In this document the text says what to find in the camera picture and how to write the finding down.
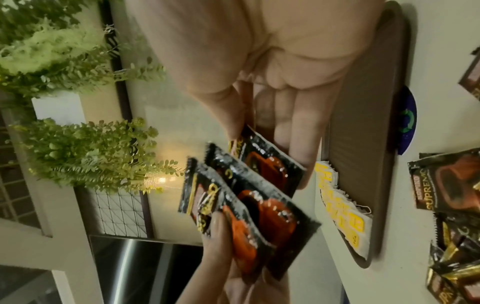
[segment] tray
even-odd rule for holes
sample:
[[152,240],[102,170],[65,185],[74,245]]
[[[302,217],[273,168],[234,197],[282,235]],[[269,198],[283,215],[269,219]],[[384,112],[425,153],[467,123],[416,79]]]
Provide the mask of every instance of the tray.
[[399,95],[405,83],[409,31],[397,2],[387,2],[372,46],[349,71],[321,148],[338,171],[338,186],[372,210],[367,259],[345,241],[356,263],[368,268],[382,248],[398,143]]

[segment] white table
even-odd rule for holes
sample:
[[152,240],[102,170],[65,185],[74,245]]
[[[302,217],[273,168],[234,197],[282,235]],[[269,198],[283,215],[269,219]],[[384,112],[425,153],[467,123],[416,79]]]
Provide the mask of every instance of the white table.
[[415,208],[407,162],[418,159],[419,152],[480,147],[480,102],[457,84],[474,59],[470,52],[480,45],[480,2],[399,2],[412,27],[407,84],[417,102],[418,121],[411,146],[396,159],[383,249],[370,268],[357,266],[325,207],[315,202],[352,304],[437,303],[425,288],[433,216]]

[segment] packet pile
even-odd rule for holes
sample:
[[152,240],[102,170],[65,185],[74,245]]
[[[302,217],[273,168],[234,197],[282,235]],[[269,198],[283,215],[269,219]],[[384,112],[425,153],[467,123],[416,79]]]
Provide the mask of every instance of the packet pile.
[[188,159],[178,211],[205,235],[222,211],[244,282],[256,282],[264,267],[280,280],[320,227],[291,199],[305,169],[248,126],[230,149],[208,143],[204,163]]
[[427,289],[442,304],[480,303],[480,149],[422,153],[408,169],[416,207],[435,217]]
[[339,174],[327,161],[315,164],[321,200],[338,230],[353,250],[367,259],[373,216],[368,207],[357,205],[348,194],[338,189]]

